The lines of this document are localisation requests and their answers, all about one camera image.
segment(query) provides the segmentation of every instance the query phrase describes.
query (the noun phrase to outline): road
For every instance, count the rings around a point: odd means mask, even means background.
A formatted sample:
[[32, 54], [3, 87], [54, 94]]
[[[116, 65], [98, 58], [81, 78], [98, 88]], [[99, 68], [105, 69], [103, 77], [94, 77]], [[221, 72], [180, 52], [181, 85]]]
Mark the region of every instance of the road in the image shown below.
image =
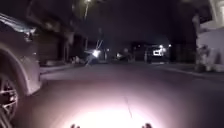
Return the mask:
[[111, 64], [44, 75], [17, 128], [223, 128], [224, 84], [150, 65]]

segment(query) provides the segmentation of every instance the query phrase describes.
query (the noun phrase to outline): car wheel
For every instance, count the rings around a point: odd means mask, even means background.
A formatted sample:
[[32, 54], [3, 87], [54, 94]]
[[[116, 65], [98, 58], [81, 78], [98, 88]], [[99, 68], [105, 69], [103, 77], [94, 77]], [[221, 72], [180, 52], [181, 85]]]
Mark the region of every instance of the car wheel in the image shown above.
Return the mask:
[[16, 113], [16, 110], [23, 97], [21, 87], [16, 73], [12, 71], [9, 65], [0, 65], [0, 105], [10, 119]]

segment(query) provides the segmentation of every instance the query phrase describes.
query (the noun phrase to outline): car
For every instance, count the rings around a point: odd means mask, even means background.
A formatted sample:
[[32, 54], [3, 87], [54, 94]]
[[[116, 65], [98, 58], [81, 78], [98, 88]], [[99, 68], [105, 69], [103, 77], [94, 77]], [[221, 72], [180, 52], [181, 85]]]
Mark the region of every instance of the car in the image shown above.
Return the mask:
[[0, 107], [12, 119], [25, 96], [40, 89], [35, 32], [23, 22], [0, 13]]

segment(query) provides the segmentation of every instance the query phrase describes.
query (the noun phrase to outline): headlight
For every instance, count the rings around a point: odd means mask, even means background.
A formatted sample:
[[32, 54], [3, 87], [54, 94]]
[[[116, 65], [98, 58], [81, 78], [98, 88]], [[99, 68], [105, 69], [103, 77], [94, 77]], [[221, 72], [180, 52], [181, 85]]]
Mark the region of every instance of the headlight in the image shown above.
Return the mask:
[[94, 50], [92, 54], [93, 54], [93, 56], [95, 56], [96, 58], [98, 58], [99, 55], [100, 55], [100, 51], [99, 50]]

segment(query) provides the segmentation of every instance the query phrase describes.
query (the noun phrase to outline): building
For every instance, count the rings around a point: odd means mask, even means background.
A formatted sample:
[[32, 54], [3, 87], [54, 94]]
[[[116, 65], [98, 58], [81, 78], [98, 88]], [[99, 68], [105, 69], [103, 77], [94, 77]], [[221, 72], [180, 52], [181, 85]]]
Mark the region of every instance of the building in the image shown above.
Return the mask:
[[203, 61], [207, 70], [224, 71], [224, 0], [210, 0], [209, 4], [212, 20], [198, 25], [197, 45], [209, 50]]

